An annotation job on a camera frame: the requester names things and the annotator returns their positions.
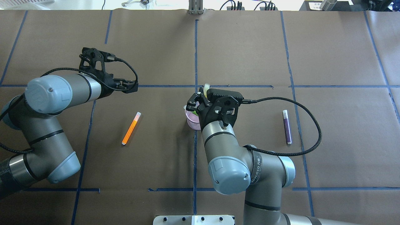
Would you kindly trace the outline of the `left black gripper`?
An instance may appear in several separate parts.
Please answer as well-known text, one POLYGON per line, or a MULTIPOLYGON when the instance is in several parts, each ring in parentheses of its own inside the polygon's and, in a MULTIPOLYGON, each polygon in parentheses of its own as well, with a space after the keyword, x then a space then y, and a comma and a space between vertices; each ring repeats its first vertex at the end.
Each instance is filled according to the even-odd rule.
POLYGON ((101 93, 99 98, 111 95, 114 91, 123 93, 134 93, 138 91, 137 81, 128 81, 125 79, 114 79, 113 74, 103 71, 95 71, 94 75, 103 83, 101 83, 101 93))

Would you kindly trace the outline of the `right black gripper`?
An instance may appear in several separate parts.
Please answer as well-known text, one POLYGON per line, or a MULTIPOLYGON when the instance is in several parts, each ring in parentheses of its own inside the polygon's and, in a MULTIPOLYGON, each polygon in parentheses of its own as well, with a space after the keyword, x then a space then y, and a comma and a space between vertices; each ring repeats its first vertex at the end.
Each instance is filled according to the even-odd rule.
POLYGON ((194 93, 187 101, 186 110, 196 112, 199 117, 200 127, 205 128, 206 125, 214 121, 222 121, 221 114, 215 112, 221 111, 222 108, 221 103, 217 103, 217 101, 221 101, 221 97, 214 99, 211 103, 208 97, 205 97, 203 88, 199 88, 199 92, 194 93))

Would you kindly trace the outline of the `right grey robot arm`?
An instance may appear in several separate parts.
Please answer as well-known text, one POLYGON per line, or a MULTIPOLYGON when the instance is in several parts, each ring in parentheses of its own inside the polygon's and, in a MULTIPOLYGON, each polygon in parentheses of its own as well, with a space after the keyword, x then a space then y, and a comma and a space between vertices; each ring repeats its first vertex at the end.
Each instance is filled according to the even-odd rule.
POLYGON ((208 172, 214 189, 223 195, 245 192, 245 225, 345 225, 346 222, 281 212, 282 189, 292 184, 295 166, 291 157, 315 150, 322 132, 314 115, 302 104, 283 97, 258 100, 244 99, 236 91, 203 88, 187 101, 186 110, 199 117, 202 138, 208 161, 208 172), (233 130, 238 108, 267 100, 291 102, 310 115, 318 131, 318 140, 308 150, 296 153, 277 153, 246 144, 240 146, 233 130))

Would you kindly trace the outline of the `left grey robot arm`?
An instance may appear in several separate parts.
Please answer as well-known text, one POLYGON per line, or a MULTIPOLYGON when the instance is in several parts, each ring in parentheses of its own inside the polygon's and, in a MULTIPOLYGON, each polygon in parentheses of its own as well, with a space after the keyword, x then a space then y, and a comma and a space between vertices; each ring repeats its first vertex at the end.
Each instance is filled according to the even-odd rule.
POLYGON ((1 199, 47 179, 59 183, 77 173, 80 162, 57 116, 67 108, 136 92, 137 81, 97 81, 84 73, 46 75, 31 80, 24 93, 3 108, 5 123, 24 134, 29 149, 1 162, 1 199))

